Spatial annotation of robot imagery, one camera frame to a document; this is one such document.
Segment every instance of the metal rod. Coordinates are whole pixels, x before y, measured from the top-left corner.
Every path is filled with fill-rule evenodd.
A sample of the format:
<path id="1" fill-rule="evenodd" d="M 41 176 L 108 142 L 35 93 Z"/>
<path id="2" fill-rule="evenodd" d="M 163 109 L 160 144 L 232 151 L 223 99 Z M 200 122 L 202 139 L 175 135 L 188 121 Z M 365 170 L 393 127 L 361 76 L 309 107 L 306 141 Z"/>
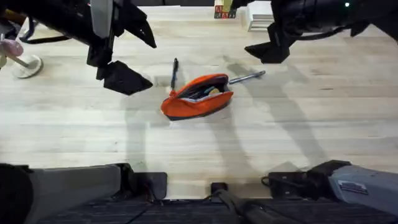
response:
<path id="1" fill-rule="evenodd" d="M 3 53 L 6 55 L 7 58 L 9 58 L 9 59 L 15 61 L 16 63 L 22 65 L 22 66 L 25 67 L 25 68 L 29 68 L 29 64 L 26 63 L 26 62 L 24 62 L 23 60 L 21 60 L 21 59 L 15 57 L 15 56 L 13 56 L 13 55 L 8 54 L 8 52 L 6 52 L 6 51 L 4 51 Z"/>
<path id="2" fill-rule="evenodd" d="M 249 78 L 254 78 L 254 77 L 257 78 L 257 77 L 260 77 L 261 75 L 263 75 L 263 74 L 265 74 L 265 73 L 266 73 L 266 71 L 261 71 L 261 72 L 253 73 L 253 74 L 251 74 L 251 75 L 247 75 L 247 76 L 245 76 L 245 77 L 233 78 L 233 79 L 231 79 L 231 80 L 229 81 L 229 84 L 232 85 L 232 84 L 241 82 L 241 81 L 243 81 L 243 80 L 247 80 L 247 79 L 249 79 Z"/>
<path id="3" fill-rule="evenodd" d="M 4 39 L 5 39 L 4 34 L 1 34 L 1 35 L 0 35 L 0 40 L 4 40 Z M 0 52 L 2 52 L 7 58 L 10 58 L 11 60 L 17 62 L 17 63 L 20 64 L 20 65 L 22 65 L 23 67 L 26 67 L 26 68 L 29 67 L 29 64 L 28 64 L 28 63 L 26 63 L 26 62 L 24 62 L 23 60 L 21 60 L 21 59 L 15 57 L 15 56 L 9 54 L 9 53 L 7 52 L 7 50 L 4 49 L 4 47 L 0 47 Z"/>

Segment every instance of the gray metal part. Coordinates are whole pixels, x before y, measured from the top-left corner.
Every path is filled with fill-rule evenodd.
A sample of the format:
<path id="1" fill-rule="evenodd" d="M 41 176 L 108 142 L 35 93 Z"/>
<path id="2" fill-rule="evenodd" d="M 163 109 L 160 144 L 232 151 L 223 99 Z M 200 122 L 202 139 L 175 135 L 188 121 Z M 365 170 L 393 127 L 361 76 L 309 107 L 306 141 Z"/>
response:
<path id="1" fill-rule="evenodd" d="M 111 32 L 113 1 L 112 0 L 90 0 L 91 21 L 94 33 L 107 38 Z"/>
<path id="2" fill-rule="evenodd" d="M 25 224 L 81 205 L 109 197 L 120 190 L 121 171 L 116 165 L 65 169 L 33 169 L 29 174 L 34 202 Z"/>
<path id="3" fill-rule="evenodd" d="M 329 182 L 335 195 L 344 202 L 366 205 L 398 216 L 398 174 L 344 166 L 333 172 Z"/>

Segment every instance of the white object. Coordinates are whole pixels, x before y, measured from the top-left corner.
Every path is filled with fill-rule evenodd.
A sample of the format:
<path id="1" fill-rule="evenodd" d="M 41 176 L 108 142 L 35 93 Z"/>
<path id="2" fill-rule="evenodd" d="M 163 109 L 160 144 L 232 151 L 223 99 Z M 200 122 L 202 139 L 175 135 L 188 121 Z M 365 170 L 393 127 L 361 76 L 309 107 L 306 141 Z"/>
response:
<path id="1" fill-rule="evenodd" d="M 15 63 L 11 73 L 17 78 L 29 78 L 38 74 L 42 67 L 43 61 L 36 55 L 23 55 L 19 59 L 27 64 L 27 67 L 19 63 Z"/>
<path id="2" fill-rule="evenodd" d="M 264 31 L 274 22 L 270 1 L 254 1 L 246 8 L 246 24 L 248 32 Z"/>
<path id="3" fill-rule="evenodd" d="M 4 34 L 0 35 L 0 40 L 4 40 Z M 22 46 L 19 46 L 21 49 L 14 49 L 17 52 L 9 52 L 7 50 L 7 46 L 5 47 L 4 44 L 0 45 L 0 68 L 6 65 L 7 58 L 15 61 L 15 65 L 12 68 L 12 75 L 17 78 L 29 78 L 36 74 L 38 74 L 42 67 L 43 61 L 36 55 L 23 55 L 21 57 L 16 57 L 15 54 L 22 54 L 23 49 Z"/>

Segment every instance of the light wood surface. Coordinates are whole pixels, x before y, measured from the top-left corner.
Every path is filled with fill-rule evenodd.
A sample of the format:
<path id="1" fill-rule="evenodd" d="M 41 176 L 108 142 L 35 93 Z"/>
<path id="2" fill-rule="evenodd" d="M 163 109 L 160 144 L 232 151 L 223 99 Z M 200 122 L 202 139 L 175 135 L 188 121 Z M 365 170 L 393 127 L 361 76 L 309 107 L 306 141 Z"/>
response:
<path id="1" fill-rule="evenodd" d="M 355 39 L 298 42 L 284 64 L 262 65 L 244 47 L 267 41 L 267 33 L 246 32 L 241 14 L 214 20 L 212 7 L 143 11 L 159 47 L 128 34 L 114 46 L 114 60 L 155 84 L 132 96 L 104 89 L 86 65 L 88 47 L 75 40 L 24 45 L 44 69 L 26 80 L 8 72 L 11 62 L 0 72 L 0 162 L 126 161 L 136 171 L 168 173 L 168 198 L 201 198 L 223 181 L 238 195 L 266 195 L 259 179 L 270 170 L 330 159 L 398 172 L 398 46 L 375 27 Z M 211 116 L 170 122 L 159 107 L 175 57 L 179 86 L 215 72 L 267 74 L 231 86 L 231 104 Z"/>

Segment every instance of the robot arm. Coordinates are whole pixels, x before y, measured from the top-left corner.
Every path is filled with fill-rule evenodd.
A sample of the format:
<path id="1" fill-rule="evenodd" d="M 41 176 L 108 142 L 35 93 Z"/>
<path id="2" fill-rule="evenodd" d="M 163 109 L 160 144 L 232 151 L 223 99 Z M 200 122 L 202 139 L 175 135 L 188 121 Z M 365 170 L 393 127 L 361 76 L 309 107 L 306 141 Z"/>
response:
<path id="1" fill-rule="evenodd" d="M 273 198 L 323 197 L 398 215 L 398 174 L 329 161 L 307 172 L 271 172 L 264 179 Z"/>
<path id="2" fill-rule="evenodd" d="M 232 8 L 254 0 L 234 0 Z M 272 0 L 275 22 L 268 27 L 270 42 L 245 48 L 262 63 L 282 63 L 296 40 L 317 40 L 350 29 L 354 37 L 374 24 L 398 40 L 396 0 Z M 304 35 L 311 32 L 321 34 Z"/>
<path id="3" fill-rule="evenodd" d="M 124 30 L 156 48 L 147 15 L 130 0 L 5 0 L 5 9 L 27 14 L 40 23 L 89 45 L 87 64 L 98 67 L 104 87 L 126 95 L 150 88 L 150 81 L 122 62 L 111 62 L 114 37 Z"/>

